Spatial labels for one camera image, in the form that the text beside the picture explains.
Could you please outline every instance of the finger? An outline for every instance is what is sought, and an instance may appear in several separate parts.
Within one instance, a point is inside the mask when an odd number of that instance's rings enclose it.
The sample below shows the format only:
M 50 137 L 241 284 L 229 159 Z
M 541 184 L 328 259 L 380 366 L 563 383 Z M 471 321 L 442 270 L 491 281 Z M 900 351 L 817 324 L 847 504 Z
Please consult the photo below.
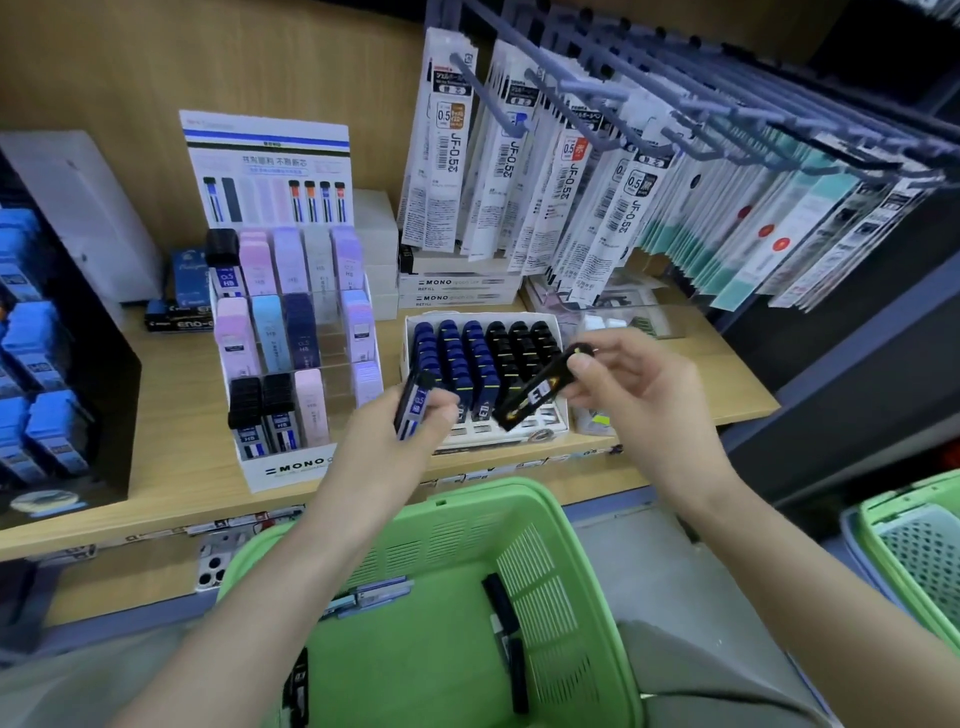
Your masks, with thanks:
M 579 381 L 573 382 L 573 384 L 567 384 L 562 390 L 560 390 L 560 396 L 568 400 L 572 400 L 574 397 L 581 397 L 587 393 L 587 388 L 584 387 Z
M 594 357 L 601 362 L 607 369 L 623 370 L 632 372 L 635 375 L 644 373 L 644 369 L 649 369 L 649 365 L 644 366 L 644 360 L 637 356 L 630 356 L 621 350 L 610 349 L 597 352 Z
M 404 457 L 425 462 L 426 458 L 430 457 L 446 436 L 450 434 L 450 429 L 457 422 L 459 415 L 457 405 L 452 402 L 431 408 L 423 421 L 417 425 L 413 437 L 407 438 L 401 444 Z
M 428 407 L 442 407 L 445 404 L 456 404 L 459 401 L 459 397 L 443 387 L 434 387 L 426 397 Z
M 583 407 L 584 409 L 596 409 L 593 397 L 588 394 L 577 395 L 567 400 L 567 403 L 574 407 Z
M 566 366 L 589 391 L 600 409 L 612 413 L 634 399 L 610 370 L 592 356 L 575 353 L 567 359 Z

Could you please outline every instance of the wooden shelf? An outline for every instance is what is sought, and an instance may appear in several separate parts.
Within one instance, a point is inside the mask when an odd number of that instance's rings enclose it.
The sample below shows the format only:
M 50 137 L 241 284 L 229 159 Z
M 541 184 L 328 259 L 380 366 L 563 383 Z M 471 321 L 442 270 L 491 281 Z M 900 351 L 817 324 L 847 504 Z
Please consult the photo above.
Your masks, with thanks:
M 493 310 L 522 310 L 522 306 L 517 302 Z M 401 311 L 397 320 L 376 325 L 387 386 L 399 381 L 403 316 L 413 313 L 419 311 Z M 226 395 L 212 336 L 148 334 L 142 327 L 142 308 L 132 308 L 128 314 L 127 336 L 143 362 L 130 497 L 124 502 L 0 531 L 0 560 L 301 503 L 316 489 L 317 481 L 309 481 L 250 493 L 227 429 Z M 680 315 L 685 337 L 670 340 L 667 346 L 690 357 L 700 368 L 710 411 L 718 425 L 763 417 L 777 409 L 773 396 L 696 309 L 688 306 Z M 571 433 L 542 445 L 436 455 L 426 478 L 568 452 L 608 449 L 614 444 L 611 437 Z M 590 458 L 585 463 L 602 459 Z M 601 464 L 590 467 L 600 469 Z M 611 481 L 594 473 L 570 478 L 551 476 L 548 484 L 560 502 L 567 504 L 647 482 L 625 468 L 616 465 L 613 469 L 620 474 Z M 538 471 L 531 474 L 544 477 Z

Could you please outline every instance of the shopping basket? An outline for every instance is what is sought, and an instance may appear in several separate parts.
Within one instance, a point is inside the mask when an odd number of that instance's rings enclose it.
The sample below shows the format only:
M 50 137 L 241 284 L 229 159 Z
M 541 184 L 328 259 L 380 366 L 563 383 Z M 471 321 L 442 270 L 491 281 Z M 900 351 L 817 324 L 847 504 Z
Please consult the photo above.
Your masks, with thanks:
M 220 595 L 283 536 L 259 534 L 233 558 Z M 481 585 L 498 572 L 520 622 L 529 715 Z M 344 585 L 397 576 L 411 593 L 307 640 L 315 726 L 638 726 L 636 684 L 600 586 L 559 503 L 511 477 L 409 505 Z M 265 725 L 278 724 L 279 702 Z

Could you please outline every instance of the hand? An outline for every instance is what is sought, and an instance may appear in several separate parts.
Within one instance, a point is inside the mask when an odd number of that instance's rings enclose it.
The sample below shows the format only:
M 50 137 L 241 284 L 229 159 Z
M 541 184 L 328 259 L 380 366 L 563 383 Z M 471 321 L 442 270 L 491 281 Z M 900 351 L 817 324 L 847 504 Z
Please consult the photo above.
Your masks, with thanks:
M 574 354 L 564 396 L 605 412 L 624 452 L 678 510 L 698 487 L 732 474 L 696 365 L 635 328 L 587 331 L 596 358 Z
M 326 518 L 346 526 L 350 539 L 359 539 L 357 544 L 372 538 L 403 507 L 422 480 L 430 455 L 457 421 L 457 396 L 433 389 L 426 417 L 413 437 L 400 442 L 394 430 L 400 395 L 401 387 L 391 387 L 353 413 L 307 508 L 308 516 L 323 511 Z

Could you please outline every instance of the product poster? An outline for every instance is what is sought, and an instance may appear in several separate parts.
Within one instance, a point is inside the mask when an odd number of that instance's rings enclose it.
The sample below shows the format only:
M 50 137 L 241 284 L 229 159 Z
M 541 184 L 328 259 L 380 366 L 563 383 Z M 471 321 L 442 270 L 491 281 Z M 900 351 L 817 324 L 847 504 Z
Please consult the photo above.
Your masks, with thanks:
M 211 228 L 353 224 L 348 128 L 181 111 Z

